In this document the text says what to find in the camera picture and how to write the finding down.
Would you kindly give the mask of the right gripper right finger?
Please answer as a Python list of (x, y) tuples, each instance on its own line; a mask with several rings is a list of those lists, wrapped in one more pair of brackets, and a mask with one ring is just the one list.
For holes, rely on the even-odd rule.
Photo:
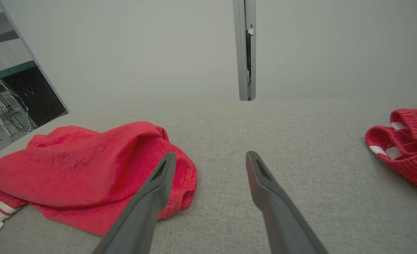
[(249, 189), (263, 213), (273, 254), (326, 254), (327, 250), (266, 164), (255, 151), (246, 153)]

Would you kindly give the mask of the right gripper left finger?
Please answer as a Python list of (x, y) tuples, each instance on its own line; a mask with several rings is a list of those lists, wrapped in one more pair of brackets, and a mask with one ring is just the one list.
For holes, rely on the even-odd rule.
[(175, 170), (176, 154), (165, 154), (94, 249), (94, 254), (149, 253), (158, 215), (170, 199)]

